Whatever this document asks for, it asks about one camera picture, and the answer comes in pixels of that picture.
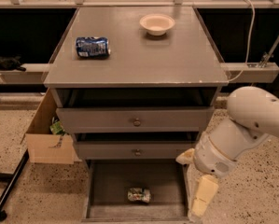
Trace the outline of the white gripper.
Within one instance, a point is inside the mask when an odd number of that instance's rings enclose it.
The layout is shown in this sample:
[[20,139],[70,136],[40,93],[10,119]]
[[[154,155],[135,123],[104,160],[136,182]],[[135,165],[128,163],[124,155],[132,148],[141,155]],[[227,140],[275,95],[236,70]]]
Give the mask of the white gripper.
[[178,155],[175,160],[181,165],[188,165],[194,162],[195,167],[200,172],[208,174],[198,179],[191,206],[191,213],[196,217],[202,217],[219,188],[216,177],[222,178],[228,175],[236,167],[237,162],[230,160],[219,152],[211,141],[210,136],[206,133],[202,134],[195,149],[186,150]]

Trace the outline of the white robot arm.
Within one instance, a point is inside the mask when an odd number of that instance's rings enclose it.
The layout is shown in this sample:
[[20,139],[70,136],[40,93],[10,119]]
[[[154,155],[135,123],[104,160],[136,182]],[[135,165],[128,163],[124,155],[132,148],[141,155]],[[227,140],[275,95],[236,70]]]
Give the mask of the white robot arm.
[[245,151],[271,135],[279,138],[279,99],[273,94],[258,87],[241,87],[229,95],[227,111],[229,116],[211,133],[203,133],[194,148],[176,158],[202,173],[189,202],[191,220],[204,215],[217,193],[218,180],[234,170]]

